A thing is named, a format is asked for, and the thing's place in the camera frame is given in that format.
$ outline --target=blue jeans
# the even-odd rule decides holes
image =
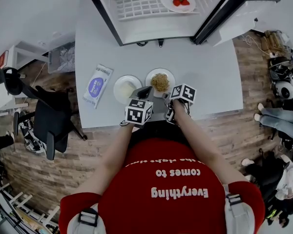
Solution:
[[[273,127],[293,138],[293,111],[282,108],[264,108],[260,123]]]

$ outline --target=wire shelf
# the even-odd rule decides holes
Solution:
[[[116,4],[119,21],[179,14],[165,8],[161,0],[116,0]],[[189,12],[189,14],[199,13],[197,7],[192,12]]]

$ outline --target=mini fridge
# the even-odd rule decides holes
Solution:
[[[120,46],[185,37],[215,46],[253,29],[255,18],[280,0],[195,0],[190,13],[173,12],[161,0],[92,1]]]

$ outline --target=plate of noodles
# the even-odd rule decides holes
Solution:
[[[153,86],[154,96],[162,97],[163,93],[171,92],[172,88],[175,86],[175,77],[167,69],[153,69],[146,76],[146,86]]]

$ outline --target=chair headrest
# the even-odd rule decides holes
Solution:
[[[16,96],[19,95],[23,90],[23,83],[18,77],[17,70],[14,68],[3,68],[0,69],[0,84],[4,83],[6,90]]]

